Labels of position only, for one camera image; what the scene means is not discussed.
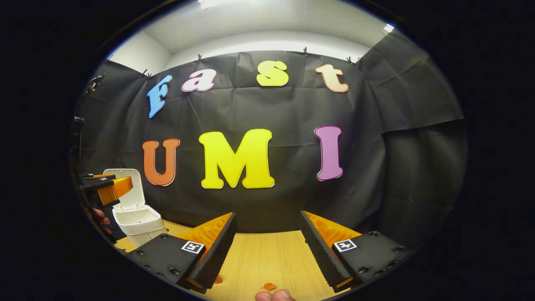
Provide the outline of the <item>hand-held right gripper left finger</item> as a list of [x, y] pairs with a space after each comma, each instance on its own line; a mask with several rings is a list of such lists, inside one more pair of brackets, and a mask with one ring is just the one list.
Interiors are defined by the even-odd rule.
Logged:
[[219, 276], [236, 231], [236, 214], [227, 213], [179, 236], [159, 234], [128, 256], [165, 281], [206, 293]]

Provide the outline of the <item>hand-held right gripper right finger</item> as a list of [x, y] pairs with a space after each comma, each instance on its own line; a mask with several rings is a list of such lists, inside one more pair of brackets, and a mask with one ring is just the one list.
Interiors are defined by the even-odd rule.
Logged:
[[336, 293], [387, 274], [412, 252], [379, 231], [361, 234], [304, 210], [299, 227], [323, 277]]

